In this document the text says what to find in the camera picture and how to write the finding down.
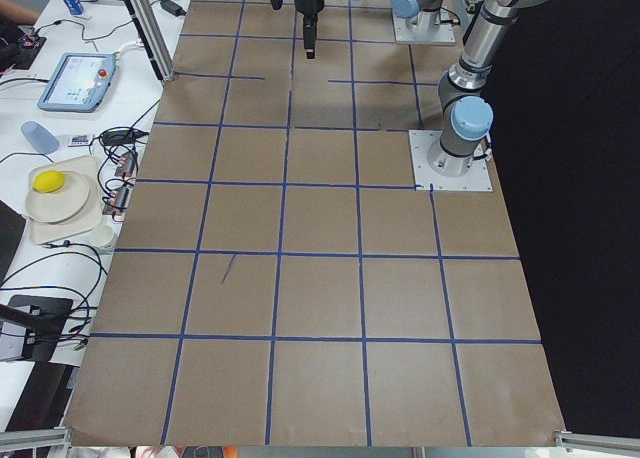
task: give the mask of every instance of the white table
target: white table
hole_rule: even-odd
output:
[[[190,0],[174,1],[186,10]],[[90,20],[82,20],[85,24],[85,37],[87,38],[105,35],[117,25],[130,20],[129,14],[121,1],[101,0],[97,3],[84,3],[84,5],[86,13],[91,16]],[[184,18],[176,18],[170,15],[162,10],[158,4],[153,5],[152,9],[169,52],[173,55]],[[36,28],[59,19],[81,21],[69,15],[62,0],[50,0],[40,16]],[[0,81],[21,77],[49,79],[64,53],[114,53],[124,43],[135,40],[137,31],[134,25],[130,23],[116,30],[108,38],[94,42],[97,50],[92,43],[82,41],[81,27],[73,23],[63,22],[57,26],[44,28],[41,30],[40,35],[45,36],[47,42],[31,69],[12,71],[2,77]],[[153,73],[146,53],[142,48],[129,49],[121,55],[111,87],[104,101],[93,113],[45,112],[40,110],[37,107],[37,102],[44,90],[44,86],[43,83],[38,82],[16,82],[15,84],[0,87],[0,158],[13,152],[34,151],[20,132],[20,126],[25,121],[36,121],[55,135],[98,134],[110,127],[131,125],[149,106],[160,98],[162,93],[162,84]],[[136,127],[148,131],[154,115],[155,108]],[[94,146],[93,151],[98,157],[104,157],[100,146]],[[65,142],[61,141],[60,148],[49,156],[53,161],[57,162],[83,156],[87,153],[88,149],[86,147],[69,148]],[[15,156],[0,164],[0,183],[2,183],[0,199],[16,212],[24,214],[24,198],[27,192],[28,174],[33,168],[47,163],[40,156]],[[106,166],[103,171],[102,181],[104,182],[104,180],[112,177],[114,170],[114,166]],[[105,217],[103,223],[108,223],[116,231],[119,231],[119,225],[114,223],[111,218]],[[88,233],[84,233],[73,237],[72,241],[88,243],[87,237]],[[71,250],[83,253],[89,251],[80,248],[72,248]],[[31,243],[28,237],[28,230],[26,230],[9,273],[56,251],[61,250],[49,250]],[[108,269],[111,263],[111,255],[102,255],[102,259],[104,266]],[[25,272],[7,283],[7,286],[57,285],[87,292],[93,285],[97,273],[97,265],[83,257],[75,255],[61,256],[25,270]],[[103,287],[104,278],[89,300],[92,306],[98,305]],[[24,292],[0,291],[0,303],[6,304],[11,296],[17,293],[74,298],[74,304],[80,301],[78,297],[68,292],[29,290]],[[82,316],[82,313],[76,313],[76,316]],[[67,322],[64,331],[66,332],[77,323],[79,322]],[[87,333],[89,330],[90,325],[85,328],[83,333]],[[51,361],[79,366],[82,362],[82,357],[83,352],[74,351],[73,344],[62,344],[58,345]],[[32,368],[33,363],[31,362],[0,363],[0,431],[6,429]]]

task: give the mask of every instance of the table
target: table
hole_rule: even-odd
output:
[[[190,0],[176,0],[187,9]],[[129,15],[120,1],[102,0],[97,3],[85,3],[86,12],[90,20],[85,24],[85,36],[92,38],[109,33],[115,26],[130,20]],[[171,54],[175,51],[178,35],[184,19],[176,18],[154,5],[153,10],[157,18],[163,37]],[[61,0],[50,0],[40,16],[36,28],[53,23],[58,19],[73,19]],[[42,29],[41,36],[47,37],[47,42],[38,55],[31,69],[13,71],[6,75],[8,78],[37,77],[48,79],[60,57],[65,52],[96,52],[96,48],[81,39],[80,27],[72,23],[62,23]],[[108,38],[96,41],[97,51],[112,53],[125,42],[135,40],[137,32],[133,24],[129,24],[115,31]],[[20,133],[20,126],[28,120],[41,123],[55,135],[76,133],[98,134],[113,126],[129,126],[147,110],[162,93],[162,84],[156,79],[148,62],[146,53],[142,49],[132,49],[124,53],[118,62],[118,70],[104,101],[93,113],[61,113],[45,112],[37,108],[37,101],[44,89],[42,83],[21,83],[6,85],[0,88],[0,156],[13,152],[32,152],[28,142]],[[155,114],[151,110],[137,127],[149,130]],[[99,146],[93,151],[100,157]],[[60,148],[50,156],[54,161],[83,156],[88,153],[86,148],[68,148],[61,143]],[[37,166],[47,164],[39,156],[16,156],[0,165],[0,199],[11,206],[18,213],[25,213],[24,196],[27,190],[27,175]],[[113,175],[113,166],[105,167],[103,177]],[[120,225],[105,219],[105,223],[119,231]],[[74,236],[72,240],[87,243],[87,233]],[[58,250],[47,250],[32,244],[25,233],[20,248],[16,253],[9,273],[38,258],[52,254]],[[104,266],[108,269],[111,256],[103,255]],[[35,284],[56,284],[69,286],[79,290],[90,289],[97,271],[95,264],[77,256],[64,256],[47,261],[47,266],[37,266],[17,276],[9,284],[13,286],[27,286]],[[92,294],[90,304],[97,306],[100,301],[104,279]],[[16,292],[0,292],[0,301],[7,303]],[[27,294],[69,297],[69,293],[57,290],[28,291]],[[68,322],[65,331],[76,323]],[[82,362],[84,350],[74,351],[71,346],[59,345],[52,361],[57,363],[79,366]],[[0,430],[6,428],[11,413],[20,396],[20,392],[33,367],[29,362],[0,363]]]
[[[290,3],[192,1],[75,444],[539,446],[562,428],[495,169],[493,193],[414,189],[407,130],[441,126],[459,50],[396,45],[387,0],[326,2],[309,61]]]

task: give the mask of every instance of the charger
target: charger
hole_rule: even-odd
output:
[[[173,16],[184,16],[187,14],[186,11],[177,3],[174,3],[171,0],[162,0],[160,2],[160,6],[163,10],[168,11]]]
[[[131,145],[149,133],[135,128],[114,128],[103,131],[98,138],[104,146]]]

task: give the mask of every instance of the metal mounting plate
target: metal mounting plate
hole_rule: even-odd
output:
[[[413,179],[417,190],[429,191],[493,191],[487,162],[485,160],[474,161],[469,171],[459,178],[449,178],[436,173],[427,163],[427,151],[433,142],[440,139],[442,131],[439,130],[410,130],[409,143],[411,145],[411,161],[413,162]],[[478,145],[476,155],[483,153],[482,146]]]
[[[442,10],[442,19],[448,20],[449,13]],[[454,46],[456,37],[453,34],[453,27],[449,23],[441,24],[435,31],[432,28],[426,30],[410,29],[407,27],[404,18],[393,15],[393,31],[396,34],[397,43],[424,44],[438,46]]]

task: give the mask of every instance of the white cable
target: white cable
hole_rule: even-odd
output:
[[[125,52],[127,48],[131,48],[131,47],[142,48],[142,46],[143,44],[140,38],[133,41],[127,41],[120,48],[118,48],[118,51],[115,52],[116,59],[119,59],[120,56]]]

